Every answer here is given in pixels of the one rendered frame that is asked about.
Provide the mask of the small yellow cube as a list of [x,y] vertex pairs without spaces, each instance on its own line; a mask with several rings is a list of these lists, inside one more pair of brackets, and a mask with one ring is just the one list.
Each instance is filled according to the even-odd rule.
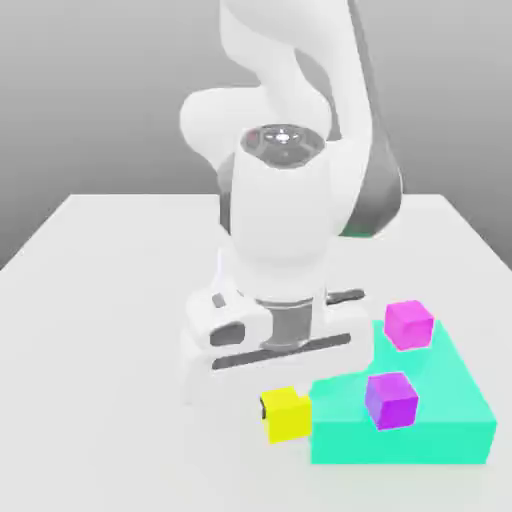
[[312,403],[294,387],[265,391],[260,395],[262,422],[270,444],[306,438],[312,432]]

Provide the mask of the small purple cube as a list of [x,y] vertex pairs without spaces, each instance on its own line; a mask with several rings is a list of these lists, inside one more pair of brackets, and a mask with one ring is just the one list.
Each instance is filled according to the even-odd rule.
[[416,419],[419,396],[403,372],[368,377],[367,412],[378,431],[411,426]]

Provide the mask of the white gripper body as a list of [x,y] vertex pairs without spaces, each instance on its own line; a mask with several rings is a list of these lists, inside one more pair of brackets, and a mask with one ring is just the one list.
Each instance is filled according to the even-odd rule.
[[260,348],[201,349],[191,333],[181,334],[181,399],[203,404],[223,397],[257,398],[262,392],[365,370],[374,357],[374,330],[367,311],[358,305],[326,310],[335,333],[313,339],[294,352]]

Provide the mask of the large turquoise box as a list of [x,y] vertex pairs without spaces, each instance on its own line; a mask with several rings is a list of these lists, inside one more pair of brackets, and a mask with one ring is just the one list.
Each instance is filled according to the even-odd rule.
[[[483,464],[497,421],[448,332],[437,322],[429,347],[400,352],[375,321],[374,360],[363,372],[313,383],[314,464]],[[364,404],[373,375],[404,373],[419,396],[413,425],[378,430]]]

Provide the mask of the small magenta cube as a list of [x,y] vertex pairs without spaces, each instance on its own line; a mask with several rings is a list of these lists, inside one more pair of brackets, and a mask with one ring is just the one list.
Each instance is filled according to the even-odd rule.
[[398,351],[426,348],[431,344],[434,316],[418,300],[388,304],[384,334]]

